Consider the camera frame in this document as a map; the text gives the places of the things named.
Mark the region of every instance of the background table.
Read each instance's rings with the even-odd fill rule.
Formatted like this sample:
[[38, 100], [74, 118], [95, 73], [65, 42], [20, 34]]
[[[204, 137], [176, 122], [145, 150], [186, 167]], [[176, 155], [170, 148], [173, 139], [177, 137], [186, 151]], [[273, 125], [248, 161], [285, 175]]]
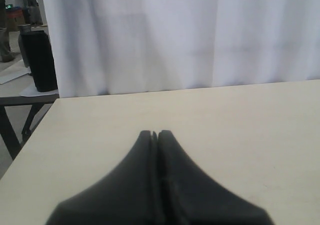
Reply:
[[21, 144], [11, 126], [5, 107], [32, 105], [22, 130], [23, 140], [26, 141], [31, 134], [30, 125], [34, 116], [44, 104], [52, 104], [59, 97], [58, 94], [35, 97], [20, 96], [20, 92], [33, 82], [33, 78], [26, 74], [7, 83], [0, 84], [0, 134], [12, 159], [15, 159], [20, 152]]
[[320, 221], [320, 80], [58, 99], [0, 180], [0, 224], [43, 225], [141, 130], [172, 130], [226, 188], [277, 225]]

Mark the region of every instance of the floor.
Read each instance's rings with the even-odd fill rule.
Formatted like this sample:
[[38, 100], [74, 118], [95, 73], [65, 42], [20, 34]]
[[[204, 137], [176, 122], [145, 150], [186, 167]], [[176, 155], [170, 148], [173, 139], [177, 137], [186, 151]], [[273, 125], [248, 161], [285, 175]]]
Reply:
[[[10, 47], [11, 51], [14, 53], [17, 53], [16, 58], [14, 61], [2, 63], [0, 62], [0, 71], [8, 68], [9, 66], [13, 65], [17, 61], [19, 61], [21, 58], [20, 49], [18, 46], [18, 37], [19, 32], [10, 32]], [[47, 110], [50, 108], [50, 104], [45, 105], [44, 108], [35, 116], [34, 121], [32, 123], [32, 126], [39, 121], [43, 117], [43, 115], [47, 112]], [[12, 107], [6, 107], [7, 115], [11, 121], [12, 127], [19, 139], [19, 141], [22, 141], [22, 135], [21, 131], [25, 124], [25, 121], [27, 119], [27, 116], [29, 114], [31, 106], [12, 106]], [[3, 177], [7, 169], [12, 163], [12, 159], [8, 153], [8, 150], [5, 146], [5, 143], [0, 136], [0, 179]]]

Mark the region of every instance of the curtain fold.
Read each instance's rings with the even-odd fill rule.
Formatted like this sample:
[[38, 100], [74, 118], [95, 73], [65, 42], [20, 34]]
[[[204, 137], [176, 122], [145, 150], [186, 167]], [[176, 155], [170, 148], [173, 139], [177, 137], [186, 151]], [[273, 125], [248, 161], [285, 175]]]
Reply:
[[320, 78], [320, 0], [44, 0], [61, 97]]

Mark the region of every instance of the black cylindrical object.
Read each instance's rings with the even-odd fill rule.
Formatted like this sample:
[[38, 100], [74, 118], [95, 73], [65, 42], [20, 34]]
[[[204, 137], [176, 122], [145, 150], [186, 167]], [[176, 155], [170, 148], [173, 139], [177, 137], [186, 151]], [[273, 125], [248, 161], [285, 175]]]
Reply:
[[45, 31], [29, 31], [21, 34], [22, 43], [29, 61], [34, 84], [39, 92], [58, 88], [54, 57]]
[[20, 52], [21, 52], [21, 56], [22, 56], [24, 65], [27, 68], [27, 67], [30, 67], [30, 65], [29, 65], [29, 60], [27, 58], [27, 54], [26, 54], [26, 50], [25, 50], [24, 44], [22, 42], [21, 34], [25, 34], [25, 33], [31, 32], [31, 24], [19, 25], [18, 28], [20, 30], [20, 35], [18, 37], [18, 44], [19, 44], [19, 48], [20, 48]]

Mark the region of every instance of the white paper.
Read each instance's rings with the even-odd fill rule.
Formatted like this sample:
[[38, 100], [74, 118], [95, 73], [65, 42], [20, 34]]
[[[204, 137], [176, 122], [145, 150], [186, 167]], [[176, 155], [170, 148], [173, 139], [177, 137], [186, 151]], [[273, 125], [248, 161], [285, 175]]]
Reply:
[[40, 96], [48, 96], [59, 94], [58, 89], [53, 91], [39, 92], [34, 83], [30, 84], [27, 88], [20, 92], [20, 96], [22, 97], [40, 97]]
[[29, 73], [30, 69], [25, 67], [25, 63], [21, 59], [7, 69], [0, 72], [0, 84], [5, 84]]

